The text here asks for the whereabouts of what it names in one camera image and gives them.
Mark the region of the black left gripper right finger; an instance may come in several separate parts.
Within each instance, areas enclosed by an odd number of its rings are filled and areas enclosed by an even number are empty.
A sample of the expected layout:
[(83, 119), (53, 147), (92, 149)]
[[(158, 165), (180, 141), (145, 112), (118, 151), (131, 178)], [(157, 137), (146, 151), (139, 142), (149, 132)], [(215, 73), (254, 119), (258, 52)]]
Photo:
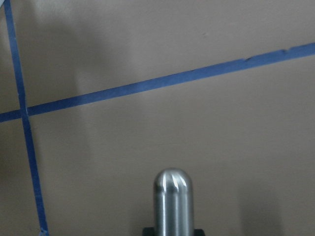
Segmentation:
[(194, 229), (193, 235), (194, 236), (203, 236), (203, 230), (202, 229)]

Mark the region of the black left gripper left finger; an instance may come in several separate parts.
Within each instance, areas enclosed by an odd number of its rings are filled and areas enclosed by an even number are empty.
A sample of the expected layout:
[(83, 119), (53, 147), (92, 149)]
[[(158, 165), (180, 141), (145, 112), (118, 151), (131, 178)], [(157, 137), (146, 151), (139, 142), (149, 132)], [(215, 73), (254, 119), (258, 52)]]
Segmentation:
[(154, 236), (154, 228), (143, 228), (142, 236)]

